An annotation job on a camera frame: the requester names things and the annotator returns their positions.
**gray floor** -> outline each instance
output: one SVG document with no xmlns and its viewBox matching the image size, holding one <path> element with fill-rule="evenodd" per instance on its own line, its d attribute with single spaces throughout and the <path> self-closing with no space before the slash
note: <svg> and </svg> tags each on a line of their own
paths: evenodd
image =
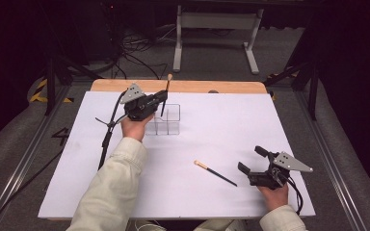
<svg viewBox="0 0 370 231">
<path fill-rule="evenodd" d="M 241 46 L 244 38 L 249 37 L 247 33 L 234 31 L 226 37 L 214 36 L 205 31 L 186 33 L 181 72 L 174 74 L 174 78 L 263 81 L 267 75 L 283 70 L 302 32 L 302 29 L 260 30 L 253 48 L 259 75 L 251 75 Z M 145 52 L 136 52 L 133 55 L 146 64 L 167 64 L 167 71 L 164 73 L 166 76 L 172 70 L 173 51 L 174 42 L 166 40 Z M 125 60 L 121 60 L 119 66 L 128 78 L 154 78 L 144 66 Z M 162 65 L 153 68 L 158 74 L 163 73 Z M 116 71 L 113 68 L 102 75 L 114 77 Z M 21 177 L 17 184 L 13 184 L 15 187 L 22 180 L 25 182 L 31 178 L 62 149 L 61 138 L 52 138 L 52 135 L 63 128 L 71 129 L 83 95 L 91 85 L 82 80 L 87 78 L 76 79 L 69 89 L 60 86 L 57 88 L 59 95 L 66 91 L 66 97 L 74 98 L 73 103 L 61 103 L 52 116 L 44 117 L 45 104 L 32 102 L 28 109 L 2 130 L 0 196 L 17 169 L 21 172 Z M 303 108 L 307 90 L 293 92 L 288 88 L 289 82 L 289 79 L 283 80 L 269 90 L 275 93 L 275 106 L 295 156 L 315 169 L 313 173 L 304 174 L 317 214 L 315 217 L 304 218 L 307 229 L 370 230 L 370 180 L 330 107 L 323 86 L 320 85 L 318 90 L 317 121 L 312 121 Z M 28 98 L 38 83 L 39 81 L 31 86 Z M 47 128 L 43 133 L 37 134 L 42 124 Z M 39 138 L 38 135 L 41 135 L 40 142 L 30 145 L 31 141 Z M 19 170 L 17 165 L 25 153 L 30 156 L 31 164 Z M 69 221 L 37 218 L 44 190 L 55 168 L 56 161 L 12 201 L 0 218 L 0 230 L 65 230 L 68 227 Z M 249 230 L 260 230 L 258 219 L 248 220 L 248 227 Z"/>
</svg>

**sleeve cuff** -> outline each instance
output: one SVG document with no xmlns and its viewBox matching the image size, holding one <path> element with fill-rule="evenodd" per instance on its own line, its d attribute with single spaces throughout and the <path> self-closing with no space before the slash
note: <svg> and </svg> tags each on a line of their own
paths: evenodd
<svg viewBox="0 0 370 231">
<path fill-rule="evenodd" d="M 146 149 L 141 142 L 133 138 L 122 138 L 110 158 L 122 159 L 143 169 L 146 162 Z"/>
<path fill-rule="evenodd" d="M 269 212 L 260 220 L 263 231 L 305 230 L 305 225 L 290 205 L 284 205 Z"/>
</svg>

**desk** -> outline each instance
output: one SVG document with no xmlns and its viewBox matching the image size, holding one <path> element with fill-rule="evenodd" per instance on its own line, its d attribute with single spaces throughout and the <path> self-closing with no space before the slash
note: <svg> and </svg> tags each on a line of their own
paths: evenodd
<svg viewBox="0 0 370 231">
<path fill-rule="evenodd" d="M 73 216 L 97 171 L 106 132 L 105 125 L 94 118 L 108 119 L 119 96 L 118 92 L 110 90 L 125 90 L 132 82 L 97 80 L 92 91 L 86 93 L 41 205 L 39 218 Z M 134 82 L 145 92 L 155 92 L 166 85 L 166 81 L 157 80 Z M 249 185 L 248 178 L 237 169 L 237 164 L 240 161 L 254 171 L 267 169 L 267 159 L 253 152 L 256 145 L 292 154 L 273 101 L 263 85 L 254 82 L 172 81 L 170 90 L 167 104 L 180 104 L 181 131 L 175 136 L 145 136 L 143 143 L 148 149 L 148 161 L 141 175 L 132 218 L 263 216 L 267 212 L 263 197 L 256 187 Z M 209 90 L 226 93 L 198 93 Z M 120 137 L 120 131 L 115 131 L 108 154 Z M 195 166 L 194 160 L 217 170 L 238 187 Z M 291 175 L 304 198 L 302 215 L 314 216 L 302 176 L 295 171 Z M 296 204 L 293 192 L 289 200 L 293 206 Z"/>
</svg>

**human arm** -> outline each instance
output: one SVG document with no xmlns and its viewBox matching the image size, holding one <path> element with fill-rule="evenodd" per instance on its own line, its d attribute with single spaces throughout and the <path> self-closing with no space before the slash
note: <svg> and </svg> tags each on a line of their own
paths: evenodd
<svg viewBox="0 0 370 231">
<path fill-rule="evenodd" d="M 305 225 L 293 208 L 288 205 L 288 186 L 270 190 L 257 187 L 263 194 L 270 211 L 260 220 L 263 231 L 302 231 Z"/>
<path fill-rule="evenodd" d="M 91 181 L 67 230 L 125 230 L 146 161 L 141 141 L 151 119 L 121 122 L 123 138 Z"/>
</svg>

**transparent acrylic box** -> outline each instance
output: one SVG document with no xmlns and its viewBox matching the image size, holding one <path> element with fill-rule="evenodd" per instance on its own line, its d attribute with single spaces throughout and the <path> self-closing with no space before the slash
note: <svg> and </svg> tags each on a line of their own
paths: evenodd
<svg viewBox="0 0 370 231">
<path fill-rule="evenodd" d="M 164 114 L 161 116 L 162 106 L 161 104 L 158 107 L 154 118 L 146 125 L 145 134 L 151 136 L 179 135 L 181 106 L 179 104 L 166 104 Z"/>
</svg>

